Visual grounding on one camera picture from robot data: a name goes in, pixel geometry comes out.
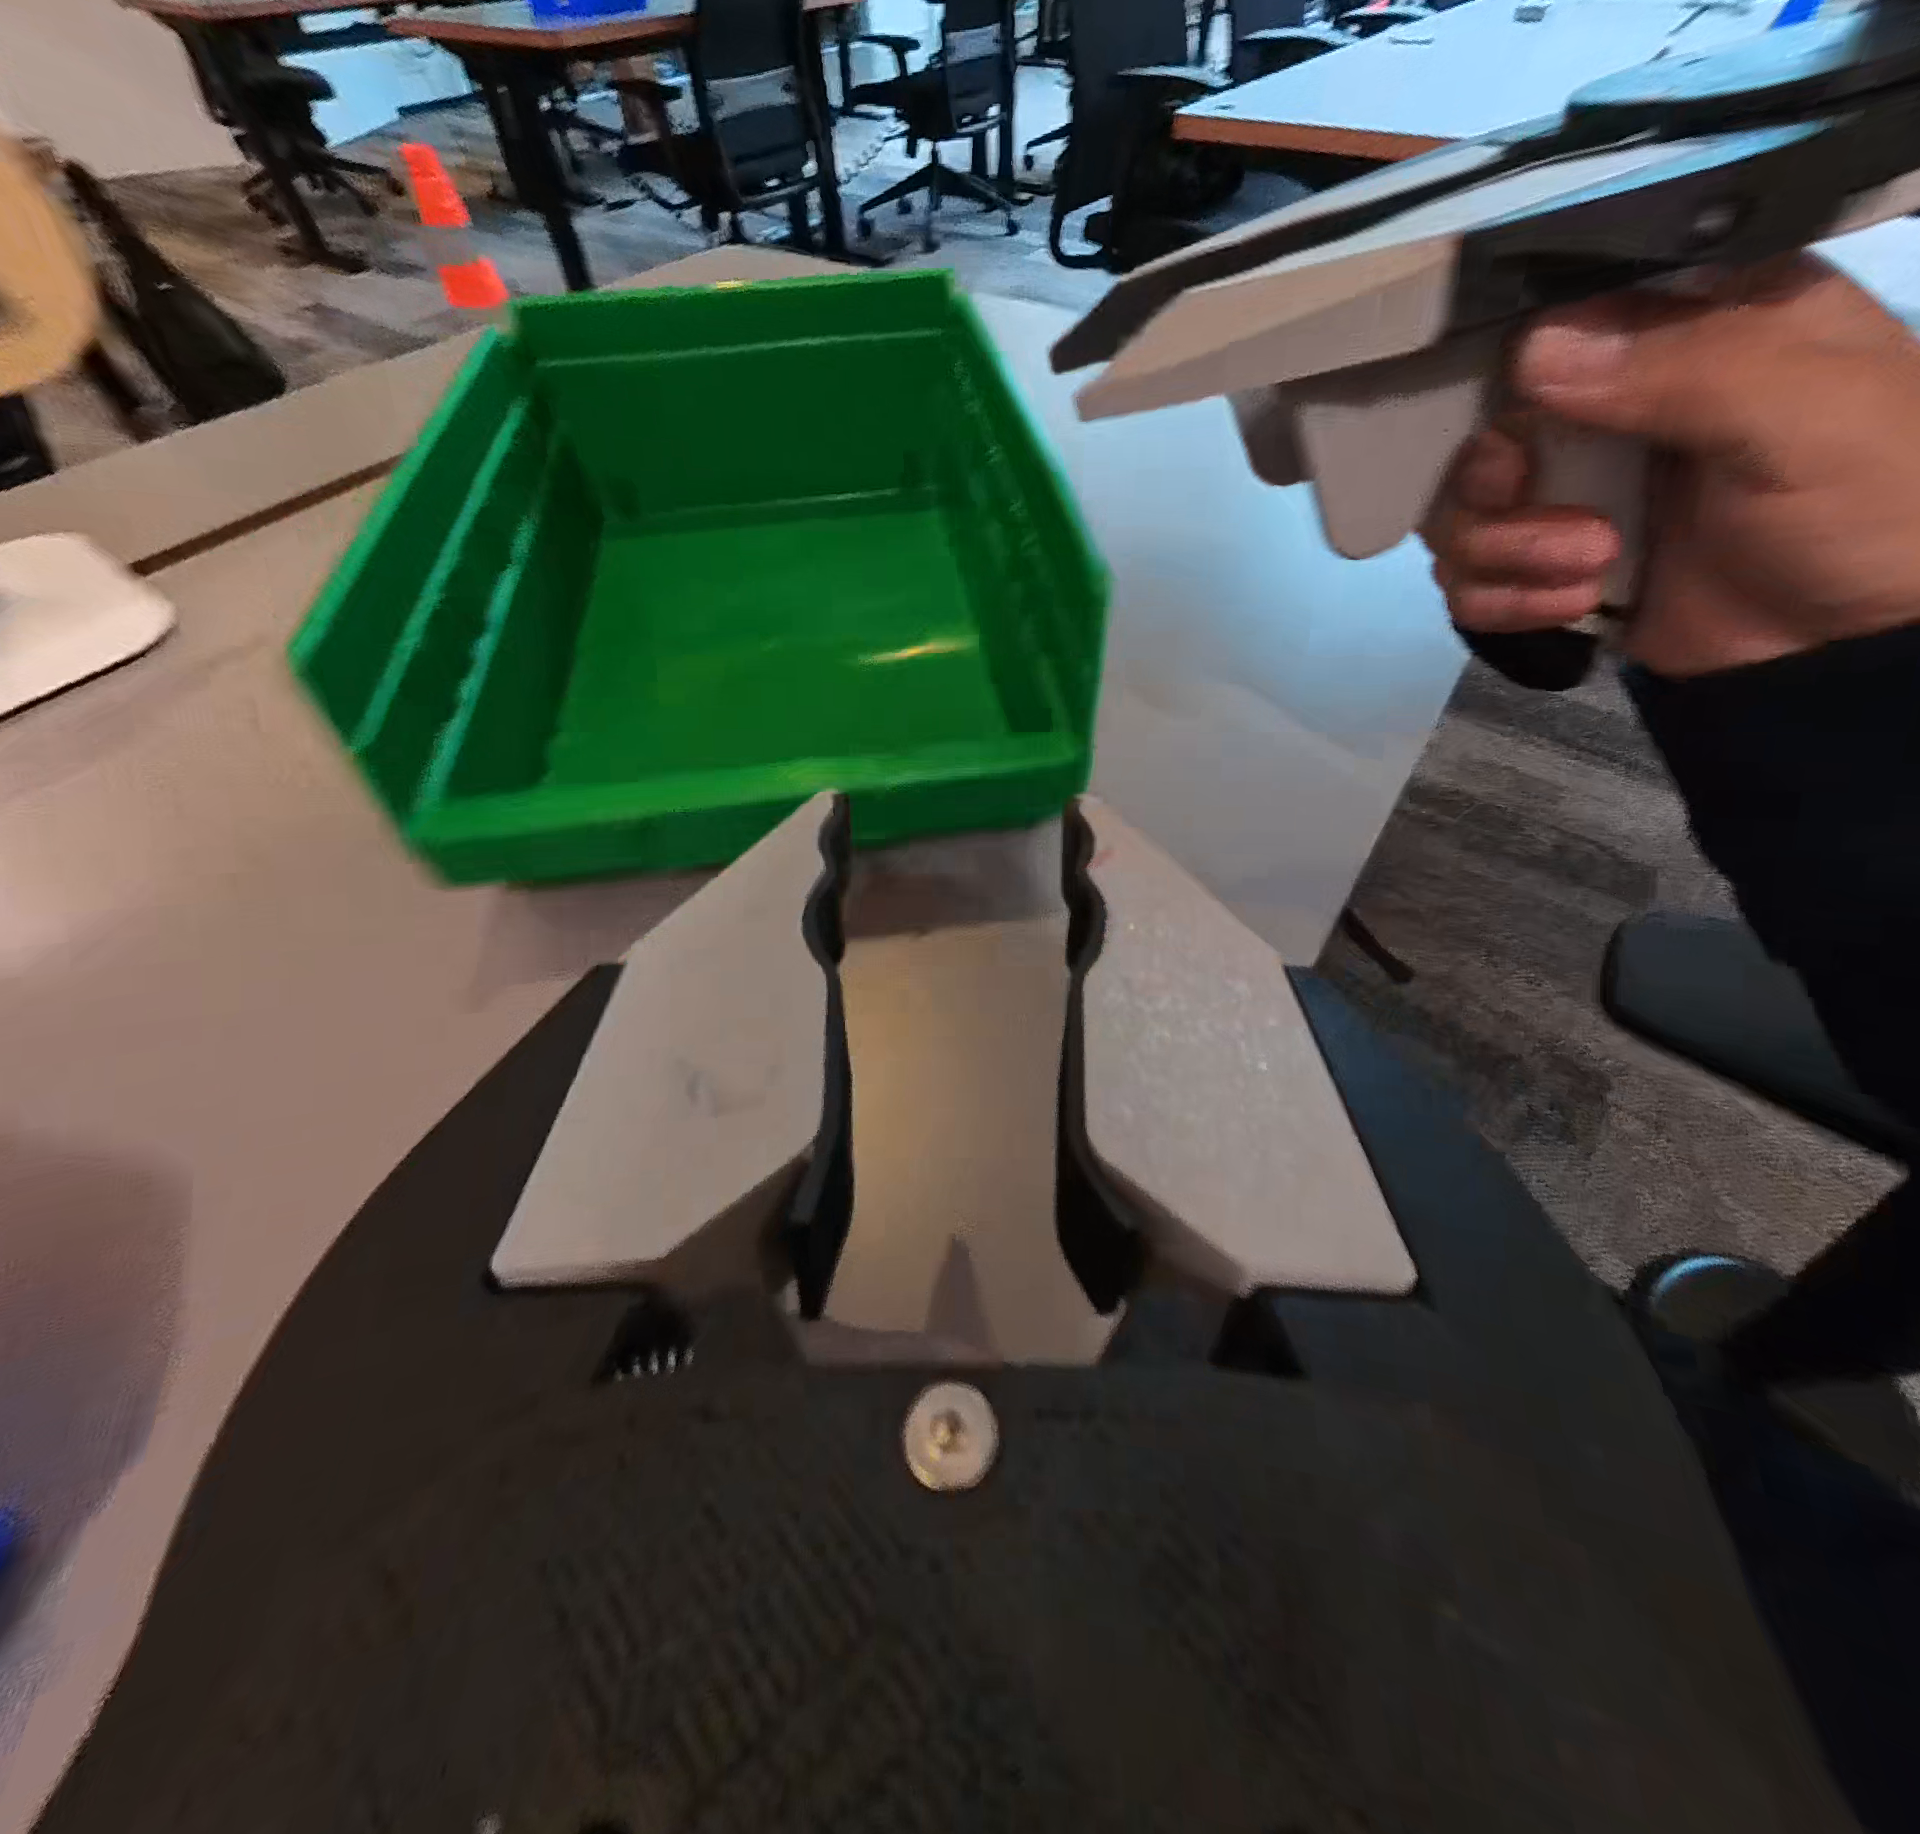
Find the person's right hand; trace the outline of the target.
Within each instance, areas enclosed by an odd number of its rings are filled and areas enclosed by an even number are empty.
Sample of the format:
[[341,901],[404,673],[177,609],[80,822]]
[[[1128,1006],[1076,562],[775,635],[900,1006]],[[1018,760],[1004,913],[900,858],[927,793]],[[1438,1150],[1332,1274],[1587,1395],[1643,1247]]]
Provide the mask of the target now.
[[1604,595],[1619,533],[1537,497],[1549,423],[1648,452],[1638,600],[1617,640],[1632,663],[1705,676],[1916,621],[1916,335],[1829,262],[1542,315],[1507,385],[1420,528],[1460,630],[1548,630]]

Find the green plastic bin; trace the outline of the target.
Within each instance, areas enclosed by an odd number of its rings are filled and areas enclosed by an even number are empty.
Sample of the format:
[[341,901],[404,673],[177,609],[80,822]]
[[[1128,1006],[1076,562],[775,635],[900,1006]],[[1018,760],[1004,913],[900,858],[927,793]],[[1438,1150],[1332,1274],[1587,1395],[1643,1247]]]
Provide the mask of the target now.
[[447,884],[722,866],[819,793],[856,845],[1092,781],[1107,566],[943,268],[532,295],[287,646]]

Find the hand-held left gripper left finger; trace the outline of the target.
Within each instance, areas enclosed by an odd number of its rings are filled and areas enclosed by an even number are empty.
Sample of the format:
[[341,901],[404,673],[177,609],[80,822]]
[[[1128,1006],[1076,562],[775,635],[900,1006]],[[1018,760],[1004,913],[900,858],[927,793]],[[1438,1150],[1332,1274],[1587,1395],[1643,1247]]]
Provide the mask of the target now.
[[495,1287],[753,1287],[824,1314],[854,1203],[849,870],[849,800],[814,793],[628,948]]

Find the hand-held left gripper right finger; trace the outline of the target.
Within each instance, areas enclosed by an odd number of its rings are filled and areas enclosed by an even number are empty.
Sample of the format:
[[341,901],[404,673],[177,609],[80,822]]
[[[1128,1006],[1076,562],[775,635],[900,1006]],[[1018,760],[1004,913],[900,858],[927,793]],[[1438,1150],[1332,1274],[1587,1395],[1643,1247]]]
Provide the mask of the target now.
[[1057,1246],[1086,1301],[1413,1293],[1284,957],[1100,797],[1063,812],[1062,899]]

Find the orange traffic cone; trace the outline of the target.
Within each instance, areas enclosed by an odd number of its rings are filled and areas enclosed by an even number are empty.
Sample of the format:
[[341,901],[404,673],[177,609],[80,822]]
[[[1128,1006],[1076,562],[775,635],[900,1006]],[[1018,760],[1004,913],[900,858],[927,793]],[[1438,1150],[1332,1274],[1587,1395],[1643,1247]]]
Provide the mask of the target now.
[[440,151],[425,141],[405,139],[398,144],[395,156],[418,213],[421,251],[443,304],[482,315],[506,307],[512,292],[492,257],[475,243],[466,197]]

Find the brown-edged office desk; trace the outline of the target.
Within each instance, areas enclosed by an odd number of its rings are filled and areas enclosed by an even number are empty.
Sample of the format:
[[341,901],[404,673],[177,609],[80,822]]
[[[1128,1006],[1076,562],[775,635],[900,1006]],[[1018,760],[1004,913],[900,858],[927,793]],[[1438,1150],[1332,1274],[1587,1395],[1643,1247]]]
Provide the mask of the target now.
[[566,289],[594,288],[559,158],[540,114],[540,95],[576,63],[610,65],[685,46],[699,0],[649,0],[639,13],[585,21],[543,21],[526,0],[112,0],[160,21],[186,44],[203,46],[209,67],[231,67],[230,35],[272,19],[328,11],[381,15],[394,40],[425,42],[452,54],[495,116],[493,136],[520,200],[537,216]]

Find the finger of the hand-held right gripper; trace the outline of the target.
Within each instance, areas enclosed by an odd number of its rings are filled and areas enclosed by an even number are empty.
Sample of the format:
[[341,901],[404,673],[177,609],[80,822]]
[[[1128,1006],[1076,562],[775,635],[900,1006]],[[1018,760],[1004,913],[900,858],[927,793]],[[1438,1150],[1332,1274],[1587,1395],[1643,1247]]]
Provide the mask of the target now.
[[1458,328],[1549,305],[1592,259],[1549,229],[1566,208],[1587,208],[1668,154],[1646,133],[1621,145],[1521,159],[1520,144],[1458,144],[1366,180],[1316,193],[1278,213],[1245,221],[1116,281],[1107,295],[1053,343],[1051,370],[1103,367],[1148,317],[1185,285],[1210,285],[1267,262],[1304,255],[1341,240],[1461,238],[1454,293]]
[[1074,394],[1103,422],[1225,399],[1259,480],[1307,483],[1367,559],[1421,523],[1494,409],[1494,333],[1456,323],[1460,236],[1362,236],[1179,288]]

